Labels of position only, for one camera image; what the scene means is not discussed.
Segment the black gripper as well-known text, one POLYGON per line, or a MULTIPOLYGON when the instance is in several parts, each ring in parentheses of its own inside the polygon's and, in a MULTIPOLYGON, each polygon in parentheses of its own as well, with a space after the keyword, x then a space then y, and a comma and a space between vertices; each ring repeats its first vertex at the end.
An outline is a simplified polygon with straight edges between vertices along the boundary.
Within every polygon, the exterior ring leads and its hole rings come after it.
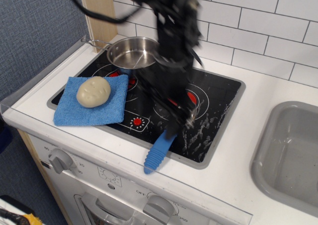
POLYGON ((145 68, 140 79, 142 92, 164 108, 171 116, 166 127, 165 139, 170 140, 183 128, 191 129, 197 115, 197 107, 187 95, 191 80, 193 59, 172 65, 145 68))

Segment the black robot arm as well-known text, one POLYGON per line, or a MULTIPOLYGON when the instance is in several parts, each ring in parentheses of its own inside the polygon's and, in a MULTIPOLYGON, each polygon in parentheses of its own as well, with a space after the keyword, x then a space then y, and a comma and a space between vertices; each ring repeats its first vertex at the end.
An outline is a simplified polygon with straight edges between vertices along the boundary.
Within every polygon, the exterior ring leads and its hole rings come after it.
POLYGON ((157 18, 158 47, 155 64, 137 71, 144 95, 171 115, 166 138, 176 135, 194 113, 186 94, 193 62, 193 48, 201 35, 197 26, 198 0, 132 0, 147 4, 157 18))

